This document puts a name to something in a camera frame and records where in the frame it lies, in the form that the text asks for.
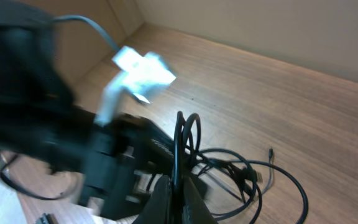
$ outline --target white plug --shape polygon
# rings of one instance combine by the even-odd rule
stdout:
[[[176,79],[161,56],[154,52],[142,57],[134,49],[124,46],[112,60],[122,71],[103,90],[102,102],[94,120],[102,127],[119,115],[124,94],[129,93],[141,103],[150,103],[155,95]]]

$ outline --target wooden table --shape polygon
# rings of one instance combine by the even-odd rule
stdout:
[[[152,50],[163,55],[178,77],[152,105],[129,100],[125,112],[154,120],[171,136],[178,110],[186,117],[198,113],[202,148],[224,147],[246,159],[266,161],[273,147],[275,164],[293,174],[308,194],[307,223],[358,223],[358,83],[150,25],[125,44],[143,54]],[[118,72],[110,57],[75,86],[78,103],[87,110],[96,111],[103,87]],[[254,168],[267,179],[267,169]],[[22,171],[14,174],[28,181],[30,174]],[[275,176],[257,223],[295,223],[300,194],[286,177]],[[44,188],[51,191],[49,184]],[[207,204],[214,212],[240,205],[211,186]],[[69,203],[23,196],[21,202],[28,222],[42,212],[57,212],[62,223],[93,221],[82,208],[72,212],[75,205]],[[255,209],[222,223],[248,223]]]

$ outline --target black cable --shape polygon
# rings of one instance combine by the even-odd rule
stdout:
[[[8,186],[10,186],[12,189],[18,191],[19,193],[22,193],[26,196],[32,197],[32,198],[36,198],[39,200],[60,200],[63,198],[68,197],[69,195],[71,195],[77,188],[78,183],[79,183],[79,179],[78,176],[76,175],[76,182],[74,183],[74,185],[72,187],[68,187],[68,189],[66,191],[64,191],[63,193],[61,193],[59,196],[56,197],[43,197],[40,195],[37,195],[35,193],[32,193],[30,190],[25,189],[24,187],[22,187],[21,185],[19,185],[18,183],[16,183],[15,181],[13,181],[12,179],[10,179],[5,173],[4,171],[13,164],[13,162],[15,162],[16,160],[18,160],[19,155],[15,154],[12,159],[10,159],[0,170],[0,178],[1,180]]]
[[[197,136],[198,137],[197,137],[196,147],[194,148],[193,138],[192,138],[190,130],[191,130],[192,124],[195,121],[197,124]],[[200,117],[197,114],[192,114],[186,121],[186,120],[184,120],[182,113],[178,112],[177,125],[175,126],[175,136],[181,137],[181,141],[178,141],[179,138],[174,138],[175,156],[180,155],[180,158],[182,156],[185,156],[187,158],[186,165],[189,166],[188,168],[193,168],[195,165],[200,164],[200,163],[205,164],[205,166],[203,168],[201,168],[201,170],[199,171],[198,175],[200,176],[203,174],[207,174],[222,189],[224,189],[226,192],[231,194],[234,198],[236,198],[239,201],[244,203],[242,206],[240,206],[239,208],[237,208],[231,212],[226,212],[226,213],[222,213],[222,214],[211,213],[212,215],[215,216],[215,220],[220,221],[220,220],[224,220],[224,219],[233,217],[234,215],[237,215],[241,211],[245,210],[251,203],[259,201],[258,209],[257,209],[254,217],[250,221],[250,223],[254,223],[256,221],[256,219],[258,218],[260,211],[262,209],[262,196],[273,185],[273,182],[274,182],[273,170],[275,169],[275,170],[278,170],[279,172],[285,174],[298,187],[298,189],[302,195],[302,199],[303,199],[303,211],[302,211],[301,217],[299,218],[297,223],[303,223],[305,221],[307,213],[308,213],[308,199],[305,194],[305,191],[303,190],[303,188],[299,184],[299,182],[292,175],[290,175],[285,170],[272,164],[273,156],[274,156],[273,149],[269,150],[268,162],[247,161],[242,156],[240,156],[238,153],[229,151],[227,149],[215,148],[215,149],[205,149],[205,150],[199,151],[200,138],[201,138],[201,125],[200,124],[201,124]],[[190,153],[187,154],[185,152],[185,148],[189,149]],[[221,153],[231,154],[233,156],[236,156],[238,158],[238,160],[223,161],[223,160],[219,160],[219,159],[209,159],[208,157],[206,157],[204,155],[205,153],[209,153],[209,152],[221,152]],[[233,163],[238,163],[238,162],[244,163],[246,166],[243,169],[240,169],[240,168],[234,166]],[[259,186],[256,184],[256,181],[257,181],[256,173],[253,170],[251,163],[260,164],[260,165],[269,167],[268,182],[262,191],[259,189]],[[175,170],[175,168],[179,168],[178,164],[174,165],[174,170]],[[210,169],[217,169],[218,171],[222,172],[224,175],[227,175],[228,177],[230,177],[234,181],[234,183],[237,185],[237,187],[239,188],[239,191],[240,191],[242,197],[238,197],[235,193],[233,193],[226,186],[224,186],[224,184],[222,184],[219,180],[214,178],[212,175],[209,175],[207,173],[207,171],[209,171]],[[252,188],[247,185],[247,183],[245,182],[245,179],[250,180],[252,182]],[[244,198],[244,192],[247,193],[247,195],[249,195],[249,198],[247,200],[245,200],[245,198]]]
[[[184,153],[184,149],[182,148],[182,131],[181,128],[185,122],[185,119],[183,118],[183,113],[181,111],[177,114],[177,123],[175,126],[175,133],[173,135],[173,142],[175,145],[175,161],[173,165],[173,171],[172,171],[172,185],[173,185],[173,194],[178,195],[179,191],[181,190],[181,184],[182,184],[182,170],[183,170],[183,164],[182,164],[182,157]]]
[[[299,190],[299,192],[301,193],[301,196],[302,196],[303,210],[302,210],[301,217],[298,219],[298,221],[296,223],[299,223],[299,224],[304,223],[305,220],[306,220],[306,217],[308,216],[309,201],[308,201],[308,196],[306,195],[306,192],[303,189],[302,185],[299,183],[299,181],[297,181],[294,178],[294,176],[292,176],[287,171],[285,171],[282,168],[280,168],[278,166],[275,166],[273,164],[269,164],[267,162],[262,162],[262,161],[249,161],[249,163],[251,163],[251,164],[259,164],[259,165],[262,165],[262,166],[271,167],[271,168],[281,172],[282,174],[284,174],[286,177],[288,177],[296,185],[296,187],[298,187],[298,190]]]
[[[147,192],[150,190],[155,176],[156,176],[156,174],[153,174],[152,177],[150,178],[149,183],[147,184],[147,187],[146,187]]]
[[[113,41],[110,35],[95,21],[85,17],[85,16],[78,16],[78,15],[67,15],[67,16],[59,16],[53,19],[53,23],[56,22],[65,22],[65,21],[83,21],[88,23],[91,27],[93,27],[99,34],[103,37],[103,39],[110,45],[110,47],[115,51],[118,52],[120,47]]]

